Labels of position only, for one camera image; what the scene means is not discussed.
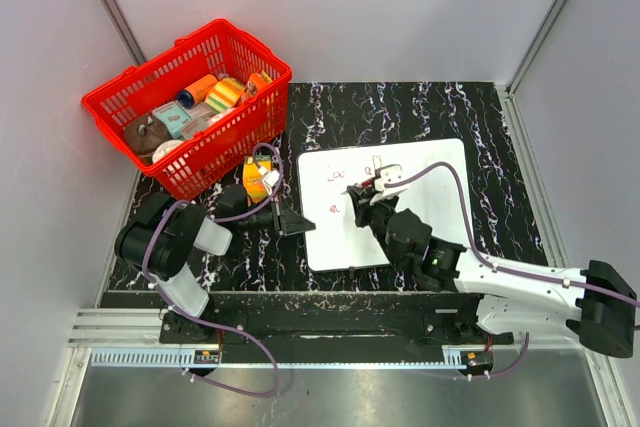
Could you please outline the red capped whiteboard marker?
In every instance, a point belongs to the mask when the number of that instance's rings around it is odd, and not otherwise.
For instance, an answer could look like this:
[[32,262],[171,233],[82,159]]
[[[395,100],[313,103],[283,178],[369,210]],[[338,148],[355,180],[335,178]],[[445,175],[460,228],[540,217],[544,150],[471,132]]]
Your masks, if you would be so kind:
[[373,195],[365,195],[365,194],[364,194],[364,192],[363,192],[363,190],[362,190],[362,188],[361,188],[361,186],[360,186],[360,184],[361,184],[362,182],[356,182],[356,183],[354,183],[354,184],[347,185],[347,186],[345,187],[345,190],[342,192],[342,195],[351,195],[351,194],[355,194],[355,195],[357,195],[357,196],[365,196],[365,197],[367,197],[367,196],[373,196]]

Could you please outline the white whiteboard black frame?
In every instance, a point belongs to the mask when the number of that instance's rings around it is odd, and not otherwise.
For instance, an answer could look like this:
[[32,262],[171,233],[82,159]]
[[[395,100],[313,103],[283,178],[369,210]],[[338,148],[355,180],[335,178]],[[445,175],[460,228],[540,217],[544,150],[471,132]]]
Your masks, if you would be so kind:
[[[470,211],[465,147],[459,139],[353,146],[300,154],[297,169],[301,211],[316,225],[305,234],[309,269],[320,273],[387,265],[371,229],[355,225],[346,187],[372,177],[377,167],[398,164],[407,178],[441,161],[456,170],[465,208]],[[436,237],[469,244],[456,183],[448,169],[436,168],[412,182],[399,195],[397,209],[405,208],[430,225]]]

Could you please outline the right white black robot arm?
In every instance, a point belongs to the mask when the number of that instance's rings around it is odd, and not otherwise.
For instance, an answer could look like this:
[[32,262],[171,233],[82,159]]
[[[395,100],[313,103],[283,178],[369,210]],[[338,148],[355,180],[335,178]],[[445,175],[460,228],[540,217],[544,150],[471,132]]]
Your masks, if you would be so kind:
[[372,180],[348,186],[346,194],[356,226],[371,230],[391,267],[425,291],[480,296],[477,308],[454,320],[463,341],[547,328],[596,353],[632,357],[639,300],[609,263],[548,268],[507,262],[434,236],[414,212],[397,210],[398,195],[383,194]]

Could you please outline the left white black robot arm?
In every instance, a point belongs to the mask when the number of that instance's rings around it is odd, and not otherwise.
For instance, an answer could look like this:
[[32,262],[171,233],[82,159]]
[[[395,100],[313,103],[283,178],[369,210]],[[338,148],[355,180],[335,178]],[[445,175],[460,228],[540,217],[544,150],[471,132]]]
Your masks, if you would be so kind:
[[168,306],[178,309],[184,316],[182,331],[201,343],[214,336],[217,320],[207,312],[209,294],[196,281],[188,258],[194,250],[223,257],[236,233],[256,229],[291,236],[313,231],[316,225],[277,197],[262,208],[251,205],[239,184],[223,189],[214,217],[201,205],[156,192],[120,230],[114,253],[140,271]]

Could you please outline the stacked colourful sponge pack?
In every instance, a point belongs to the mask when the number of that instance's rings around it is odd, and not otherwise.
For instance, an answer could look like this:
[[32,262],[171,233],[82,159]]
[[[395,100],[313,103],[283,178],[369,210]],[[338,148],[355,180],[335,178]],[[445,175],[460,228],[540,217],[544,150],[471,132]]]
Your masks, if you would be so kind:
[[263,183],[263,174],[260,172],[264,168],[267,172],[272,169],[273,162],[270,155],[246,156],[242,170],[242,185],[244,186],[248,199],[252,204],[262,202],[267,198],[269,192]]

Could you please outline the pink white packet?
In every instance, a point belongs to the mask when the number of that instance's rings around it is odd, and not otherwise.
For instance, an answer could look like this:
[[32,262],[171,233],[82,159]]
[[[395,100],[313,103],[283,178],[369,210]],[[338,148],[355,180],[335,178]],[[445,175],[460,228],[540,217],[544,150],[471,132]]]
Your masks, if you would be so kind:
[[191,109],[187,109],[189,121],[180,129],[180,135],[184,140],[190,140],[199,132],[207,130],[217,122],[221,121],[235,110],[234,107],[225,109],[221,112],[212,109],[208,104],[202,102]]

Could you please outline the orange snack box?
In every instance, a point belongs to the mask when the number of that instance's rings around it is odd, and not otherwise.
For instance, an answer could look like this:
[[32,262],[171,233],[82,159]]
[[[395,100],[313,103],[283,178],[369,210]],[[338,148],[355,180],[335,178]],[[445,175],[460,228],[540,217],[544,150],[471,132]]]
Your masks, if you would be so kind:
[[273,79],[265,71],[252,73],[245,84],[241,100],[243,102],[249,101],[255,97],[261,89],[269,86],[272,82]]

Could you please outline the white round container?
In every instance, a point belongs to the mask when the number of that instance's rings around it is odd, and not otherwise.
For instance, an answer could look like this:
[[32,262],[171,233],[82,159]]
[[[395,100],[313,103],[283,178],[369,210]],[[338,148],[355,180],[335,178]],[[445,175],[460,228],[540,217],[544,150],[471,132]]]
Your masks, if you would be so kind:
[[175,149],[179,148],[183,144],[182,140],[172,139],[160,144],[153,152],[151,160],[153,164],[158,163],[168,154],[172,153]]

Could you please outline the red plastic shopping basket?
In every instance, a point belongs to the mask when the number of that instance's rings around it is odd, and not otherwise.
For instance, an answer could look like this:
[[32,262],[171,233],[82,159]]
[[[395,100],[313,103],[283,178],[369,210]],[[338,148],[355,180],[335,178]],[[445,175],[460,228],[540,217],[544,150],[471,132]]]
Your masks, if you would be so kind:
[[[246,82],[266,72],[272,83],[219,124],[185,141],[155,164],[142,160],[125,141],[136,118],[173,100],[206,74],[227,74]],[[104,137],[147,177],[176,199],[191,200],[286,126],[293,72],[257,38],[225,19],[216,19],[179,38],[173,47],[140,66],[131,66],[87,93],[82,104]]]

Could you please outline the teal small box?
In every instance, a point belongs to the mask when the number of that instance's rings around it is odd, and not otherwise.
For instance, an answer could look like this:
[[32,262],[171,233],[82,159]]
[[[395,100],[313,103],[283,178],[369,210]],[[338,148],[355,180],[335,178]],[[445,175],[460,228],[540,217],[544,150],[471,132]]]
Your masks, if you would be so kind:
[[177,101],[170,101],[153,109],[152,114],[167,128],[173,139],[180,139],[181,130],[191,121],[189,114]]

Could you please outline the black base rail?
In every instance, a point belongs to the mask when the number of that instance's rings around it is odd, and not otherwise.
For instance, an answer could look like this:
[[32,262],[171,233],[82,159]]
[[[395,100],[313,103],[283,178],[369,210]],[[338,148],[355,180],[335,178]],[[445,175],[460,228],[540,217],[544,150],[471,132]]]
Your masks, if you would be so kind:
[[260,340],[391,335],[431,345],[512,345],[513,334],[489,334],[477,326],[482,299],[428,292],[217,292],[204,319]]

